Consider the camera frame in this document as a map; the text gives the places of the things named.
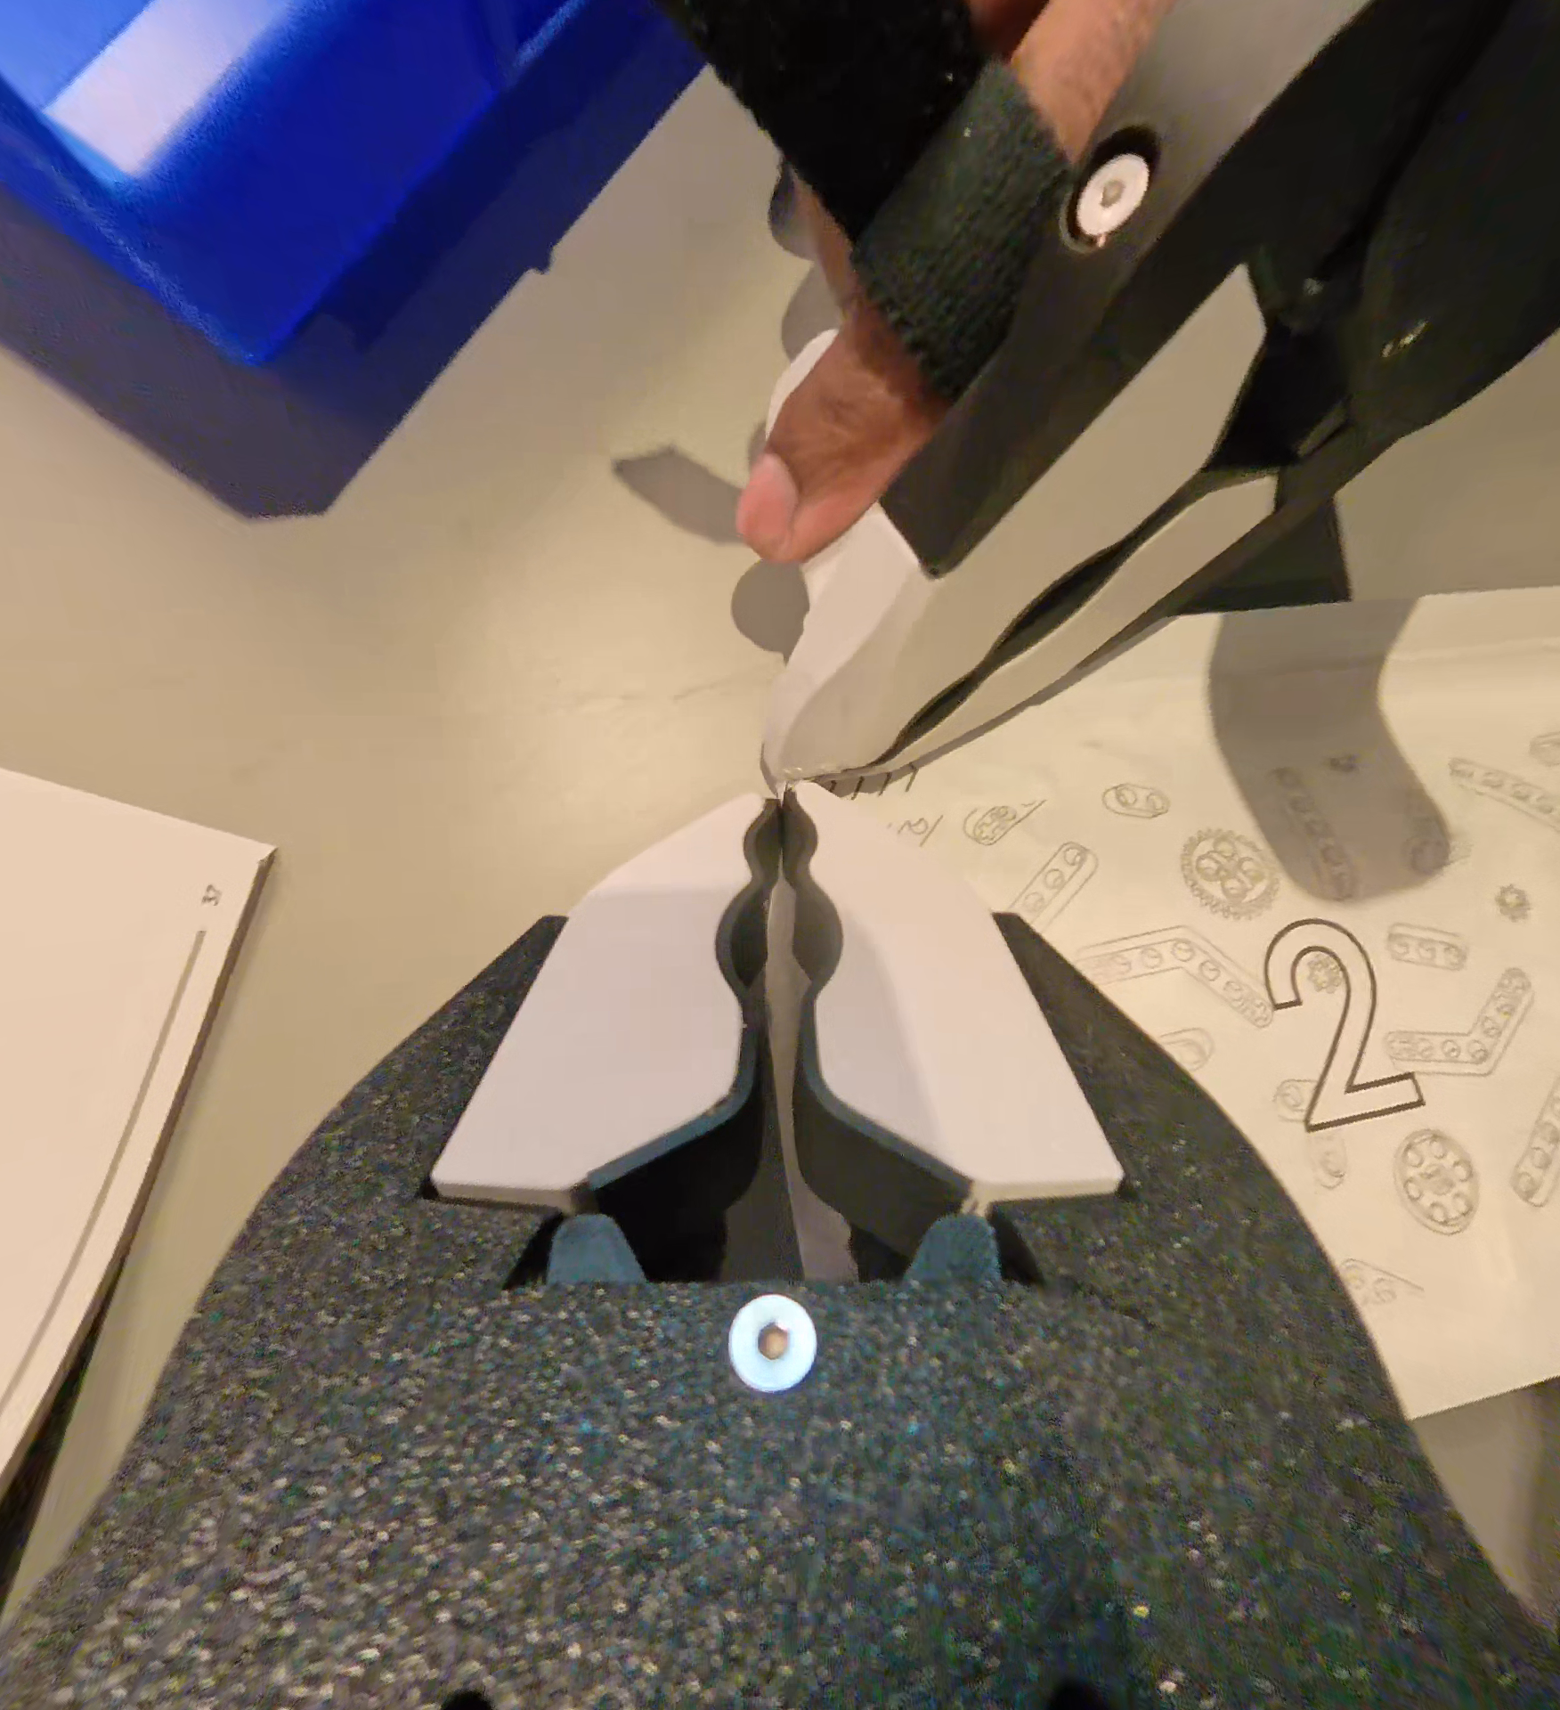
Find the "blue plastic bin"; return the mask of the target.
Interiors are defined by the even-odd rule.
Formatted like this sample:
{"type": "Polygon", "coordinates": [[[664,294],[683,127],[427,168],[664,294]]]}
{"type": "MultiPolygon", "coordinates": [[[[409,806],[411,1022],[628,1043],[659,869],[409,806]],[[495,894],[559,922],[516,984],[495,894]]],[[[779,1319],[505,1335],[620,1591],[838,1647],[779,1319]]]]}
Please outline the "blue plastic bin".
{"type": "Polygon", "coordinates": [[[625,0],[0,6],[0,349],[321,512],[698,72],[625,0]]]}

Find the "printed white paper bag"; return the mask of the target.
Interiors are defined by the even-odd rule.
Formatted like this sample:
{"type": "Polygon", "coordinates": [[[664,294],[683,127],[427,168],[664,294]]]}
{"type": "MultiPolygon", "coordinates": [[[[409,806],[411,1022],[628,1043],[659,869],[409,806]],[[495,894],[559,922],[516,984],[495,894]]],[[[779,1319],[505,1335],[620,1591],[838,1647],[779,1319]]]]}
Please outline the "printed white paper bag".
{"type": "Polygon", "coordinates": [[[1560,591],[1174,619],[824,788],[1198,1077],[1413,1421],[1560,1376],[1560,591]]]}

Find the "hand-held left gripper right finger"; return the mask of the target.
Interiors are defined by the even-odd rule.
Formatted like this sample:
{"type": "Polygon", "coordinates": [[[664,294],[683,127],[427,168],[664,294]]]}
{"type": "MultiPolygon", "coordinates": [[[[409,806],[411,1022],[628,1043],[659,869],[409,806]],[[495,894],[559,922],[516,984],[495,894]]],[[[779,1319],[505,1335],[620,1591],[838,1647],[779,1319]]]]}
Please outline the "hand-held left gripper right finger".
{"type": "Polygon", "coordinates": [[[838,1213],[1108,1196],[1124,1171],[1005,931],[917,845],[824,788],[785,792],[802,968],[794,1150],[838,1213]]]}

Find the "person's right hand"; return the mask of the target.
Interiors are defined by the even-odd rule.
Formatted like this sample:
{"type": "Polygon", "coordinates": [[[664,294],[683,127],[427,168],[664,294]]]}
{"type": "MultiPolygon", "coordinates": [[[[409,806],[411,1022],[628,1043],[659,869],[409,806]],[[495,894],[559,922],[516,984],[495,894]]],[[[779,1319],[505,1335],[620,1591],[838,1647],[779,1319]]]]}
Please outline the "person's right hand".
{"type": "MultiPolygon", "coordinates": [[[[974,0],[981,51],[1001,54],[1068,159],[1084,159],[1130,84],[1166,0],[974,0]]],[[[752,460],[740,536],[769,563],[834,547],[935,437],[945,402],[853,276],[853,245],[796,183],[794,213],[824,276],[838,332],[785,400],[752,460]]]]}

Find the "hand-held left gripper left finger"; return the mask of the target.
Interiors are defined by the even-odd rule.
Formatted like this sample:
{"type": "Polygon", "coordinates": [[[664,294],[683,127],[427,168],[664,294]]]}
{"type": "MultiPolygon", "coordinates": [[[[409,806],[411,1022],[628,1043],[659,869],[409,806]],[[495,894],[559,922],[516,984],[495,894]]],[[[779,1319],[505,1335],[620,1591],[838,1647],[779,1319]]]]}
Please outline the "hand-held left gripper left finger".
{"type": "Polygon", "coordinates": [[[591,886],[516,999],[430,1188],[444,1203],[586,1211],[718,1127],[752,1093],[752,971],[775,796],[740,792],[591,886]]]}

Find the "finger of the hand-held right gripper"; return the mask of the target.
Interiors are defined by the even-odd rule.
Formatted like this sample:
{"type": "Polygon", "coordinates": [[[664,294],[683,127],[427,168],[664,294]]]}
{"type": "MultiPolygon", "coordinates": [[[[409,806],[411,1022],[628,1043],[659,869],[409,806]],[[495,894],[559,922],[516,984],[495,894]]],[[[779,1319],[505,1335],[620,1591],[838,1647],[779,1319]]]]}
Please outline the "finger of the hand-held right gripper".
{"type": "Polygon", "coordinates": [[[956,563],[931,563],[888,507],[802,570],[807,619],[765,704],[765,778],[874,776],[931,756],[1072,679],[1037,600],[1072,591],[1072,447],[956,563]]]}
{"type": "MultiPolygon", "coordinates": [[[[1269,512],[1277,512],[1277,474],[1212,474],[1204,481],[1186,481],[1177,499],[1161,505],[1124,539],[1072,563],[1072,591],[1056,591],[1037,600],[1037,619],[1029,619],[1019,638],[1056,626],[1059,642],[1072,642],[1072,679],[1084,679],[1087,668],[1095,668],[1103,658],[1108,658],[1113,651],[1132,645],[1140,631],[1166,624],[1186,600],[1186,591],[1208,577],[1208,570],[1226,560],[1231,548],[1238,548],[1253,533],[1260,533],[1269,512]]],[[[895,756],[888,770],[903,770],[931,756],[895,756]]]]}

